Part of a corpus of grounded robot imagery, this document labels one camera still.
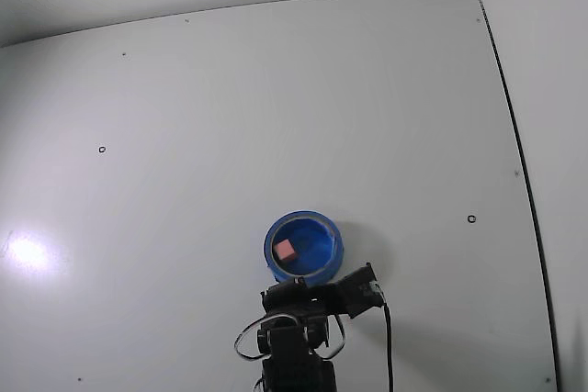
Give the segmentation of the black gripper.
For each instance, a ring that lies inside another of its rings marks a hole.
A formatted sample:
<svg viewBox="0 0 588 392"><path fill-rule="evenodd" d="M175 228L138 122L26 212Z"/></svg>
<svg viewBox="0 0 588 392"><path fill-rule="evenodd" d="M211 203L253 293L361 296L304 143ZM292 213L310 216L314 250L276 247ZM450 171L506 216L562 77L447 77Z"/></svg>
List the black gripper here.
<svg viewBox="0 0 588 392"><path fill-rule="evenodd" d="M335 284L308 286L304 280L288 280L261 293L263 309L297 317L345 313L345 302Z"/></svg>

